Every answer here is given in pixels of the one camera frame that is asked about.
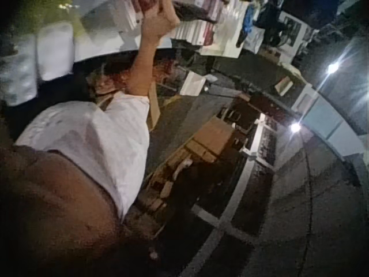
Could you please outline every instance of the hand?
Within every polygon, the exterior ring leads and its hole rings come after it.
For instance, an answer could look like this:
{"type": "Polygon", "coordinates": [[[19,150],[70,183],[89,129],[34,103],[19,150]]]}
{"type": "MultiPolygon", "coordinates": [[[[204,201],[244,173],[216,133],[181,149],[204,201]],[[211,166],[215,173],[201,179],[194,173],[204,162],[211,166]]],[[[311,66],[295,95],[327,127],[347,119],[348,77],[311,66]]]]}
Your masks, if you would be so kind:
{"type": "Polygon", "coordinates": [[[145,12],[142,23],[142,39],[159,44],[160,39],[179,25],[171,0],[159,0],[158,3],[145,12]]]}

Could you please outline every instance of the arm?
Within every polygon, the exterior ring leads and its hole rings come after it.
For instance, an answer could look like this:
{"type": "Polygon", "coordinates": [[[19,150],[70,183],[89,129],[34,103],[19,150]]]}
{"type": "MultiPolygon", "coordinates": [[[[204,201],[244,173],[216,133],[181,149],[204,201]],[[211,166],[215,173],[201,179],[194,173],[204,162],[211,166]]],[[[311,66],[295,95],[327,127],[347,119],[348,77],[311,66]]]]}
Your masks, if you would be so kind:
{"type": "Polygon", "coordinates": [[[145,13],[142,23],[142,39],[137,57],[131,67],[127,82],[128,93],[147,96],[152,82],[152,70],[156,48],[160,39],[179,24],[171,0],[159,0],[145,13]]]}

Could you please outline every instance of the white shirt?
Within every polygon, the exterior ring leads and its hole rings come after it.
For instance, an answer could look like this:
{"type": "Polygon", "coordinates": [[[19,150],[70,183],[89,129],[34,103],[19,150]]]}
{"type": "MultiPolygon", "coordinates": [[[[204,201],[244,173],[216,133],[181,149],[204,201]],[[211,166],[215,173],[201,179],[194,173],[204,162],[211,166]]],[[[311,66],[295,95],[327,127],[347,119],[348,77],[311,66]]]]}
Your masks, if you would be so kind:
{"type": "Polygon", "coordinates": [[[144,177],[148,111],[147,97],[123,93],[106,111],[89,102],[57,104],[38,115],[16,145],[67,156],[108,192],[123,219],[144,177]]]}

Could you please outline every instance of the ceiling light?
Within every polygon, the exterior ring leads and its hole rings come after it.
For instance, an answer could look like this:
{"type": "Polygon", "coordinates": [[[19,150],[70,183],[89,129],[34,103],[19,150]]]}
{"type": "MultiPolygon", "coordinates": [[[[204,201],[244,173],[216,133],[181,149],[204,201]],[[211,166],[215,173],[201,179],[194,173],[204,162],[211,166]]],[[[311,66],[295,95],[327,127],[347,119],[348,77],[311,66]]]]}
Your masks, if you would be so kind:
{"type": "Polygon", "coordinates": [[[332,74],[332,73],[336,72],[339,67],[340,67],[340,64],[338,62],[335,62],[335,63],[328,66],[327,73],[332,74]]]}
{"type": "Polygon", "coordinates": [[[292,124],[290,127],[292,133],[297,133],[301,130],[301,125],[298,123],[292,124]]]}

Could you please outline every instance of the sleeve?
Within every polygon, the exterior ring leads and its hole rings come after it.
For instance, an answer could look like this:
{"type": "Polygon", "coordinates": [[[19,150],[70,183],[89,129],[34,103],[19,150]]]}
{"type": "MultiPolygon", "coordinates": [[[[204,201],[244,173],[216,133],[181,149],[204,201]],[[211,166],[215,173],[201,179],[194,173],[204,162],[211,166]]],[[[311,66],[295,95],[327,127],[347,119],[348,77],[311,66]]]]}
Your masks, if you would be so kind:
{"type": "Polygon", "coordinates": [[[145,147],[149,146],[147,117],[149,99],[145,96],[115,94],[105,113],[123,129],[127,136],[145,147]]]}

